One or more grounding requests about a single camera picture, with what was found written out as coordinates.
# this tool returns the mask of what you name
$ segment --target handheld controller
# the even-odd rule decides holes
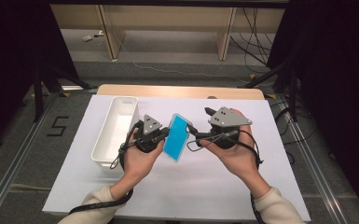
[[[226,107],[221,107],[218,111],[205,107],[205,112],[211,116],[208,122],[212,129],[208,133],[199,133],[191,125],[187,125],[191,134],[196,137],[197,146],[201,147],[200,140],[208,139],[223,149],[233,147],[240,136],[241,125],[251,125],[252,121],[243,115],[235,113]]]
[[[168,128],[160,129],[161,127],[162,124],[145,115],[144,122],[139,123],[138,132],[134,136],[136,147],[146,153],[153,151],[159,141],[167,137],[170,132]]]

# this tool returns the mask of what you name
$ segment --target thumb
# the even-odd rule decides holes
[[[208,140],[202,139],[202,140],[200,140],[200,144],[203,147],[205,147],[206,149],[210,150],[217,157],[219,156],[219,151],[221,150],[221,148],[219,146],[217,146],[215,143],[212,143]]]
[[[163,146],[164,146],[164,140],[161,140],[161,141],[159,141],[159,144],[157,145],[157,147],[149,153],[151,155],[153,155],[154,157],[158,157],[159,154],[162,152]]]

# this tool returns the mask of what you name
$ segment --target person's left hand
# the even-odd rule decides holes
[[[141,181],[150,173],[154,162],[162,152],[163,145],[164,141],[160,141],[156,149],[149,153],[144,153],[137,147],[129,147],[124,156],[125,175],[130,175]]]
[[[127,149],[124,155],[124,176],[115,185],[110,186],[110,193],[113,199],[122,198],[150,173],[153,164],[162,152],[163,145],[164,141],[162,140],[156,149],[149,153],[144,153],[137,147],[129,147]]]

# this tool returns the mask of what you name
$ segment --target wrist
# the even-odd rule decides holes
[[[110,186],[109,190],[114,200],[124,197],[131,189],[133,189],[142,178],[137,175],[124,174],[119,181]]]
[[[271,189],[271,186],[258,171],[240,176],[240,179],[256,199],[261,198]]]

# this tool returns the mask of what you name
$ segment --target person's right hand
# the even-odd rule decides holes
[[[239,110],[232,110],[242,115]],[[252,134],[251,127],[249,125],[242,125],[240,130],[243,132],[240,132],[238,140],[250,147],[254,147],[255,142],[251,136],[247,134]],[[240,145],[223,149],[208,140],[200,140],[200,143],[215,154],[232,174],[239,177],[249,190],[251,190],[255,198],[259,198],[269,191],[270,186],[258,172],[255,163],[255,154],[251,150]]]

